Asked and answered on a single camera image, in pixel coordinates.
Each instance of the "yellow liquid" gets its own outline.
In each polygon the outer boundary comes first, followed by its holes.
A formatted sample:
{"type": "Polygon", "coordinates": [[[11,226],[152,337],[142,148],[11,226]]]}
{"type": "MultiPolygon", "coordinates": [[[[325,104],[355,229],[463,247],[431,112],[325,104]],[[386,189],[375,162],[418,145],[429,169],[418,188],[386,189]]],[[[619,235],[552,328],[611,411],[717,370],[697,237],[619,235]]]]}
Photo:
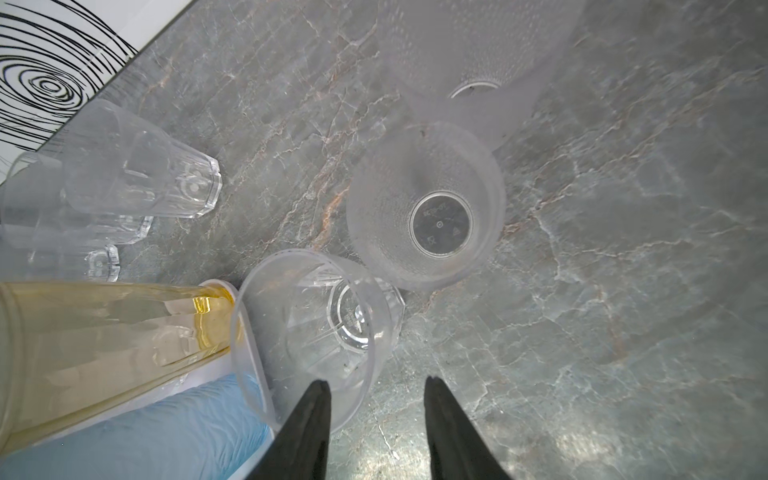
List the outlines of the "yellow liquid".
{"type": "Polygon", "coordinates": [[[218,287],[0,283],[3,309],[22,378],[9,451],[226,349],[233,299],[218,287]]]}

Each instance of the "frosted plastic cup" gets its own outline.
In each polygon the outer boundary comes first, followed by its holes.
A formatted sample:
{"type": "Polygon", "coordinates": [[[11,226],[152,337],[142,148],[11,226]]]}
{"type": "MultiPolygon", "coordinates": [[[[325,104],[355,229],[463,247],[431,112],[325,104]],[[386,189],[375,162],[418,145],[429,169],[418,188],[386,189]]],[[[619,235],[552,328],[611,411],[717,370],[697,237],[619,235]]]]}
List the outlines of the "frosted plastic cup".
{"type": "Polygon", "coordinates": [[[533,112],[584,0],[379,0],[389,77],[423,121],[448,121],[490,150],[533,112]]]}
{"type": "Polygon", "coordinates": [[[346,221],[371,272],[406,290],[456,283],[493,252],[504,178],[475,135],[452,124],[393,131],[353,173],[346,221]]]}

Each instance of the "white paper with black swirls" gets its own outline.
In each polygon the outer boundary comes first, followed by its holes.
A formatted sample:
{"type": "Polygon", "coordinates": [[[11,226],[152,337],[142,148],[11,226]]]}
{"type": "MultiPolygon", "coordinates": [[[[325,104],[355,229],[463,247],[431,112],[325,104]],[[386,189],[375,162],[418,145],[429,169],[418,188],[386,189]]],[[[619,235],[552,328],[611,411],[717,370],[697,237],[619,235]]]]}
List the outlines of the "white paper with black swirls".
{"type": "Polygon", "coordinates": [[[75,0],[0,5],[0,156],[35,150],[93,97],[136,48],[75,0]]]}

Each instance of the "blue cloth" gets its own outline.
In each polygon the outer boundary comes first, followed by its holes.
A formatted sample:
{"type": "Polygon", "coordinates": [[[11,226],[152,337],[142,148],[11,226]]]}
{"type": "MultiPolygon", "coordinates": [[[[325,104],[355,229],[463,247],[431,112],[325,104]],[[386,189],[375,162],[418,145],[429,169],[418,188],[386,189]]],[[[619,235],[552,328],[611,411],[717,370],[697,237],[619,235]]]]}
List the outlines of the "blue cloth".
{"type": "Polygon", "coordinates": [[[226,480],[266,439],[230,375],[12,453],[0,480],[226,480]]]}

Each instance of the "gray marble surface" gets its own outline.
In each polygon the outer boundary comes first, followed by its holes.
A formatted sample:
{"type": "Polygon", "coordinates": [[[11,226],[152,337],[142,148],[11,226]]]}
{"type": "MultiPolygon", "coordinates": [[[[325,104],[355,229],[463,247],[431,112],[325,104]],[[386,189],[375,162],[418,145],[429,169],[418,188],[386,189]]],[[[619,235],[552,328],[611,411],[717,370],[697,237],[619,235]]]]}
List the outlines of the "gray marble surface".
{"type": "MultiPolygon", "coordinates": [[[[594,0],[495,152],[492,259],[407,293],[329,478],[428,478],[440,375],[518,479],[768,475],[768,8],[594,0]]],[[[239,285],[266,255],[355,258],[350,170],[409,121],[373,0],[199,0],[103,96],[221,162],[219,204],[157,219],[122,280],[239,285]]]]}

